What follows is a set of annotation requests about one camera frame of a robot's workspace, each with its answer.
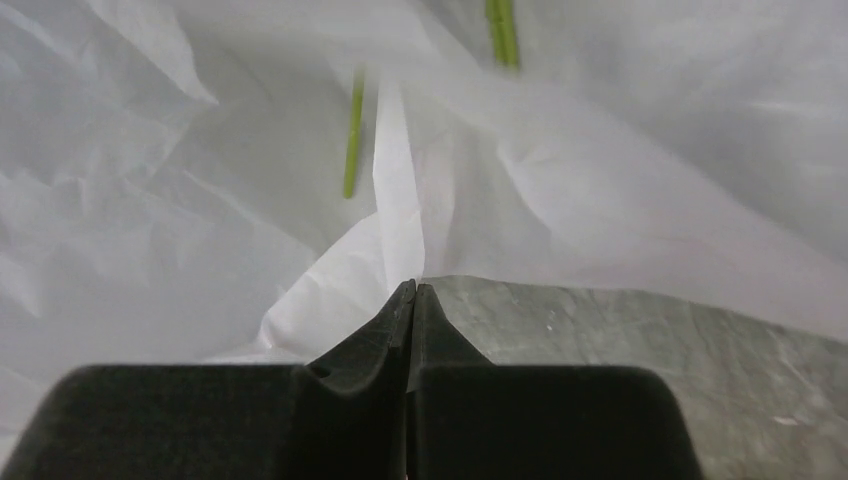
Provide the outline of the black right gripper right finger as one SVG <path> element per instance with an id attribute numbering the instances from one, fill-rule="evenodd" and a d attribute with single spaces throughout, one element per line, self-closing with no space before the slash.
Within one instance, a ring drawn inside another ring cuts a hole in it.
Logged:
<path id="1" fill-rule="evenodd" d="M 699 479 L 679 403 L 622 365 L 497 365 L 414 301 L 407 472 L 412 479 Z"/>

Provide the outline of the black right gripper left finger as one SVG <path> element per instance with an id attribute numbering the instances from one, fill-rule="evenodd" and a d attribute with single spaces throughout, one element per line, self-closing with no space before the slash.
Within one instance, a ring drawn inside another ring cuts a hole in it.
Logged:
<path id="1" fill-rule="evenodd" d="M 5 479 L 402 479 L 416 284 L 307 364 L 92 365 L 45 397 Z"/>

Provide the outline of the white wrapping paper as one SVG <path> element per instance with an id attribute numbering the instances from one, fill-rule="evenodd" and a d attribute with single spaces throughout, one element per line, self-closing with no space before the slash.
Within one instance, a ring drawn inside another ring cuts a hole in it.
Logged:
<path id="1" fill-rule="evenodd" d="M 311 359 L 429 277 L 496 361 L 843 468 L 846 3 L 514 17 L 518 71 L 480 1 L 3 2 L 2 452 L 75 367 Z"/>

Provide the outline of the pink flower bouquet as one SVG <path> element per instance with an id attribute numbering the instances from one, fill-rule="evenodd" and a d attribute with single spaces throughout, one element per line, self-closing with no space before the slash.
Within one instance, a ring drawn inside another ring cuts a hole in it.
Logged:
<path id="1" fill-rule="evenodd" d="M 501 67 L 520 69 L 520 48 L 516 33 L 514 4 L 508 0 L 485 2 L 485 16 L 495 63 Z M 362 135 L 362 114 L 365 97 L 366 70 L 359 66 L 354 71 L 347 149 L 343 176 L 343 198 L 351 199 L 356 189 L 356 177 Z"/>

